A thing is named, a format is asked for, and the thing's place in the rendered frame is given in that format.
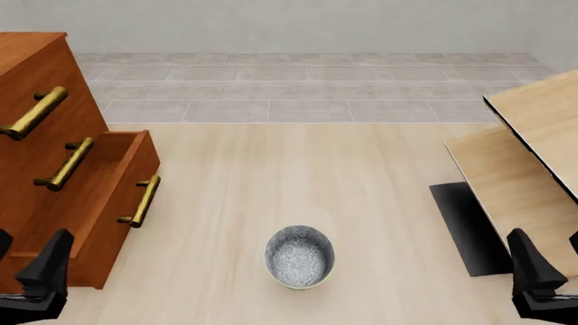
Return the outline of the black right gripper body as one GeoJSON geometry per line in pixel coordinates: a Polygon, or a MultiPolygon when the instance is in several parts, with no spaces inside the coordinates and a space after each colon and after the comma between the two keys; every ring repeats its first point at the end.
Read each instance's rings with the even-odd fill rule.
{"type": "Polygon", "coordinates": [[[555,294],[552,297],[535,297],[531,292],[522,292],[512,297],[512,302],[521,319],[578,325],[578,295],[555,294]]]}

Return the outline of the flat black panel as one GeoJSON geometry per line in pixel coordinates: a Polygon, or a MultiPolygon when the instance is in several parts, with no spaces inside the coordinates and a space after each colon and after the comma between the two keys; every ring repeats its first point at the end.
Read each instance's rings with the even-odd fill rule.
{"type": "Polygon", "coordinates": [[[442,183],[429,190],[468,274],[512,273],[510,254],[468,183],[442,183]]]}

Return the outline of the grey patterned bowl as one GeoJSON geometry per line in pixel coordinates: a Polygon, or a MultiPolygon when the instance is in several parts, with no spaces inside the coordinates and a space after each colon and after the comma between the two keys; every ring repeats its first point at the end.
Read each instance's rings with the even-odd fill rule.
{"type": "Polygon", "coordinates": [[[305,225],[283,227],[267,241],[266,270],[282,286],[308,290],[327,280],[335,265],[335,249],[320,230],[305,225]]]}

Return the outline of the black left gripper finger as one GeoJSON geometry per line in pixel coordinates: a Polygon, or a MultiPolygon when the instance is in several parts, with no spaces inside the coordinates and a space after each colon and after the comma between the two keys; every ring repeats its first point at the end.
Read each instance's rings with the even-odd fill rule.
{"type": "Polygon", "coordinates": [[[8,253],[13,243],[13,237],[4,229],[0,229],[0,260],[8,253]]]}
{"type": "Polygon", "coordinates": [[[42,300],[51,293],[68,296],[67,272],[74,236],[67,229],[59,229],[15,280],[23,286],[26,300],[42,300]]]}

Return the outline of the wooden cabinet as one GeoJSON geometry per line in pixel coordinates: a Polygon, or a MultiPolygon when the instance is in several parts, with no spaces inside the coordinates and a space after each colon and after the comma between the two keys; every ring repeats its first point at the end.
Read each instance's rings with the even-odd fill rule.
{"type": "Polygon", "coordinates": [[[102,289],[160,183],[147,131],[112,132],[62,32],[0,32],[0,292],[59,229],[68,285],[102,289]]]}

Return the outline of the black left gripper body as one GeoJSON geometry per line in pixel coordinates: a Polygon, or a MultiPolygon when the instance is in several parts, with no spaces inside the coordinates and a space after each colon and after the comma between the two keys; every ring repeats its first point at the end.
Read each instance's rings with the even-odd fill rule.
{"type": "Polygon", "coordinates": [[[58,319],[66,297],[51,292],[45,297],[24,297],[20,294],[0,294],[0,325],[58,319]]]}

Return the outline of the pale wooden board, black edge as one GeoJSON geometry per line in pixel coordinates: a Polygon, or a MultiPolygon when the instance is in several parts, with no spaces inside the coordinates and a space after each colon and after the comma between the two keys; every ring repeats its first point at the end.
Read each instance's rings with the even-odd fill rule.
{"type": "Polygon", "coordinates": [[[578,70],[483,100],[578,204],[578,70]]]}

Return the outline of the pale wooden board, white edge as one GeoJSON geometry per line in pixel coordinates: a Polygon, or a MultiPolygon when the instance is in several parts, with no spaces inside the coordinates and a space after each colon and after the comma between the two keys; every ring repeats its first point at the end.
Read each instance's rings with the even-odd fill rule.
{"type": "Polygon", "coordinates": [[[445,146],[500,240],[516,228],[567,277],[578,277],[578,204],[504,126],[447,140],[445,146]]]}

